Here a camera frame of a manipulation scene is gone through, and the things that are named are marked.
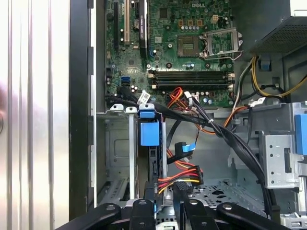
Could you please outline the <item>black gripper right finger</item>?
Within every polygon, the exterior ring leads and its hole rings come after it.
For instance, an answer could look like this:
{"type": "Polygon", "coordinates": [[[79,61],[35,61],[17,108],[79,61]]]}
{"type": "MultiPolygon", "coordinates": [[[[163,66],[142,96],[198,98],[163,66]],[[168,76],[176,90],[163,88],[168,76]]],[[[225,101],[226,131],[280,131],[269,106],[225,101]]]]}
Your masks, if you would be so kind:
{"type": "Polygon", "coordinates": [[[221,203],[216,209],[189,197],[190,186],[173,184],[173,207],[180,230],[286,230],[287,227],[235,203],[221,203]]]}

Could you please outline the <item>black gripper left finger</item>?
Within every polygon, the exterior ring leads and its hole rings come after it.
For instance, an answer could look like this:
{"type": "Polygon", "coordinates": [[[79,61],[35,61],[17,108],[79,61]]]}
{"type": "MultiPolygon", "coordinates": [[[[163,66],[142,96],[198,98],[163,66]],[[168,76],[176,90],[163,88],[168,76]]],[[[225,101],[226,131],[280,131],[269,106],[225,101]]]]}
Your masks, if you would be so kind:
{"type": "Polygon", "coordinates": [[[121,208],[104,203],[69,222],[70,230],[154,230],[155,195],[158,183],[146,182],[144,196],[127,201],[121,208]]]}

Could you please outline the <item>person's hand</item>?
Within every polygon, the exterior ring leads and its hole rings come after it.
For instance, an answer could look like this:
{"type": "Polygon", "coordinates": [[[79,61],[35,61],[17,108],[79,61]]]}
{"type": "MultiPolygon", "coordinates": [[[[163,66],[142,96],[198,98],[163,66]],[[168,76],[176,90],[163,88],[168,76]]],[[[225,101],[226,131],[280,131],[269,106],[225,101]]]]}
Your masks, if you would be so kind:
{"type": "Polygon", "coordinates": [[[4,82],[0,83],[0,114],[5,115],[7,113],[8,93],[7,85],[4,82]]]}

